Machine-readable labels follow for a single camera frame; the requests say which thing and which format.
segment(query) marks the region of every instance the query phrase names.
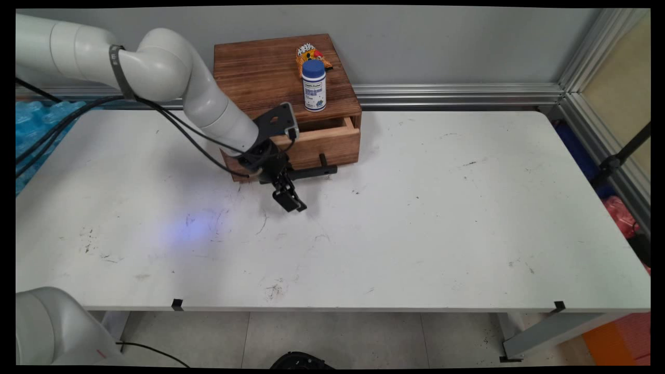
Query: red bag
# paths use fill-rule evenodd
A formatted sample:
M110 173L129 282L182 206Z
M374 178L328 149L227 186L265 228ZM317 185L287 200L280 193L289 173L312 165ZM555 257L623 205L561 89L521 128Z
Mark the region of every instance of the red bag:
M619 227L624 238L629 239L635 236L635 231L640 228L640 225L635 222L632 214L626 209L623 201L617 196L611 196L602 202L605 209L612 216L614 223Z

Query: white table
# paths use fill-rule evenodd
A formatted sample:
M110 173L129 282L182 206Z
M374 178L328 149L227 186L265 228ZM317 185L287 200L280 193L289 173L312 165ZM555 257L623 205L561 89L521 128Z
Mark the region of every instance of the white table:
M650 310L650 277L542 114L363 117L360 161L296 181L308 209L286 213L154 111L85 114L16 199L16 291L59 287L89 310L563 301L545 332L506 341L509 357Z

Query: bottle label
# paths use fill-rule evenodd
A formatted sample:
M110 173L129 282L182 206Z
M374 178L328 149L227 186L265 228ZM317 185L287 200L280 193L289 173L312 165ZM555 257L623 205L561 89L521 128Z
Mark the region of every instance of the bottle label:
M303 79L305 92L305 108L309 110L322 110L326 107L326 79L318 82L307 82Z

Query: snack bag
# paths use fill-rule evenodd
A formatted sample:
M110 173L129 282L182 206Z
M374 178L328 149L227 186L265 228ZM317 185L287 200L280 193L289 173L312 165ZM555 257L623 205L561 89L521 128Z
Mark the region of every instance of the snack bag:
M314 48L313 45L309 43L303 44L300 48L297 49L296 51L297 55L295 57L295 62L298 64L298 73L300 74L300 77L303 77L303 64L307 60L313 60L313 59L318 59L323 62L323 66L326 68L326 70L332 69L333 65L328 62L328 60L323 57L321 52L319 52L318 49Z

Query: gray wall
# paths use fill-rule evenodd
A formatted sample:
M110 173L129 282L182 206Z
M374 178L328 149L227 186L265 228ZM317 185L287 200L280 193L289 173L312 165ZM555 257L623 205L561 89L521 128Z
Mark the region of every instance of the gray wall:
M17 13L102 27L129 50L136 50L150 29L167 27L192 42L210 68L215 44L328 33L351 83L380 85L554 83L598 11L270 5L18 9ZM76 83L21 67L17 74L45 87Z

